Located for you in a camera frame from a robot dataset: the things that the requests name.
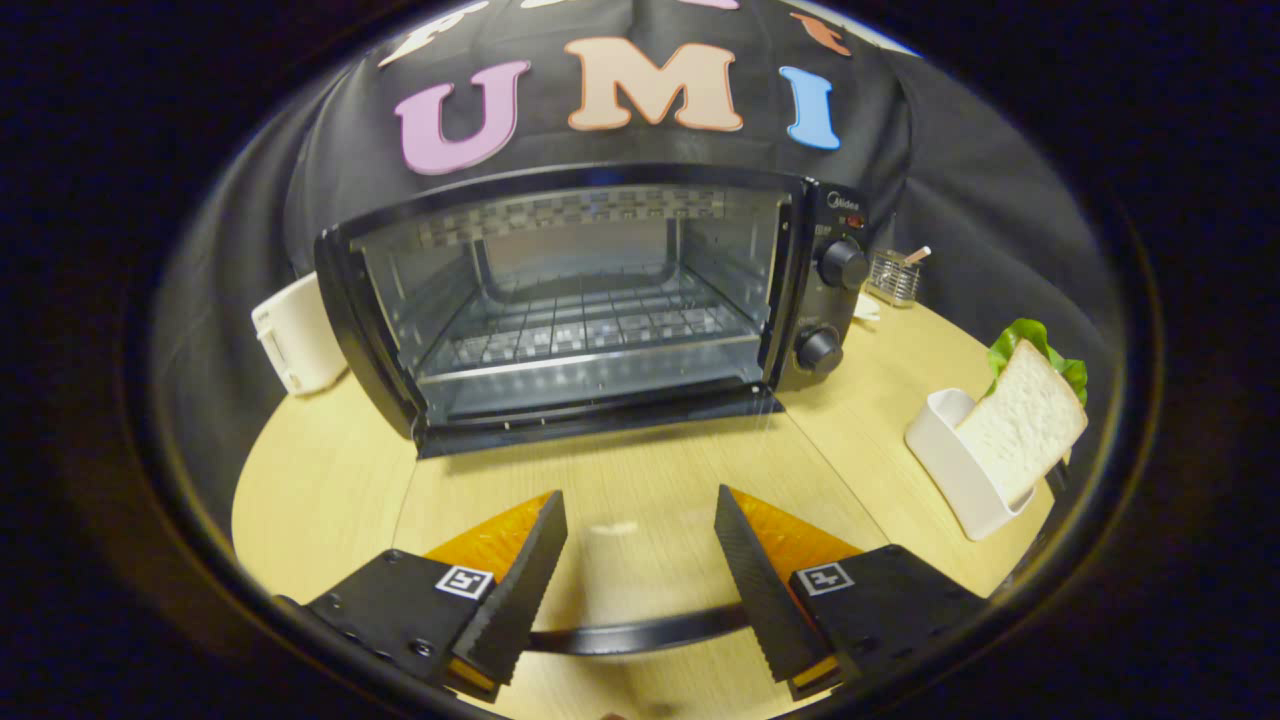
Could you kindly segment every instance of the white holder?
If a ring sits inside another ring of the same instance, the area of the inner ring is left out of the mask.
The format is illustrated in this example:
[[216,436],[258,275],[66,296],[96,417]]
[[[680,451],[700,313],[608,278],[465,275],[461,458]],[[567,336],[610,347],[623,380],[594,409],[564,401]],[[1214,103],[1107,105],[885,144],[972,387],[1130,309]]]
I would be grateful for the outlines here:
[[347,369],[315,273],[266,299],[251,318],[257,340],[289,395],[324,389]]
[[934,392],[908,425],[906,446],[933,477],[960,520],[964,534],[972,541],[980,541],[1025,510],[1036,497],[1036,488],[1033,486],[1014,505],[1000,497],[991,477],[956,434],[956,424],[974,405],[977,404],[963,389]]

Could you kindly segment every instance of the oven rack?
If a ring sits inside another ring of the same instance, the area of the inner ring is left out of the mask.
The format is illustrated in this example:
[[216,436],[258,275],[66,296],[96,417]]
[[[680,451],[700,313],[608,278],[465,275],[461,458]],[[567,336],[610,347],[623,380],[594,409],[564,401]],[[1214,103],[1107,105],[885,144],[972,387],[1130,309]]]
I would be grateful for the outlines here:
[[[750,322],[705,281],[675,268],[666,281],[646,286],[557,293],[526,302],[477,295],[467,302],[417,373],[430,383],[456,373],[589,354],[716,341],[756,334]],[[662,265],[626,266],[622,275],[653,278]],[[506,290],[536,287],[566,277],[504,279]],[[590,277],[580,277],[580,287]]]

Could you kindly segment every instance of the oven knob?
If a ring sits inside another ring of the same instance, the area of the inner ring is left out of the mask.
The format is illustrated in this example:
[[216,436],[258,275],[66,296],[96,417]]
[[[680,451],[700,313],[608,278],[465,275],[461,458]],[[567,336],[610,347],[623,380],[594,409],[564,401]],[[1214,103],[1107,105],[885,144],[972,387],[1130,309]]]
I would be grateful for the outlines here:
[[858,290],[867,279],[867,255],[858,242],[847,236],[827,247],[818,261],[818,274],[832,287]]
[[835,370],[844,356],[840,334],[833,328],[818,328],[804,333],[796,343],[796,364],[822,375]]

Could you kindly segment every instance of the round table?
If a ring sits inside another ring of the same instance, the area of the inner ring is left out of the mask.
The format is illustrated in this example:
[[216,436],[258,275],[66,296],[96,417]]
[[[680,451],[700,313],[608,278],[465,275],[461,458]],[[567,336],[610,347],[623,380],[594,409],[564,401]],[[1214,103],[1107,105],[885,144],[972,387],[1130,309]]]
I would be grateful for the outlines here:
[[[550,489],[568,541],[534,630],[669,618],[739,601],[712,528],[721,483],[863,550],[899,543],[987,597],[1053,502],[969,541],[902,441],[931,392],[980,396],[986,347],[929,309],[854,320],[844,363],[780,392],[785,413],[681,423],[419,461],[348,373],[287,397],[232,511],[237,556],[270,593],[310,602],[389,547],[424,553]],[[771,717],[794,703],[749,630],[644,653],[526,652],[494,706],[515,717]]]

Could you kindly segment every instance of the metal mesh cup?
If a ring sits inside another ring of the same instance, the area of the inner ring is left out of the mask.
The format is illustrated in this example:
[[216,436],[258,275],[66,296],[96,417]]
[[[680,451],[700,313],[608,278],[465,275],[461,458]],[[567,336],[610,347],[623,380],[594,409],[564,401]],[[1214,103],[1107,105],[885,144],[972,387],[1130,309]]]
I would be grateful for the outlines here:
[[920,264],[906,265],[906,255],[893,250],[872,252],[872,270],[867,278],[867,291],[893,307],[915,305],[915,292],[920,287]]

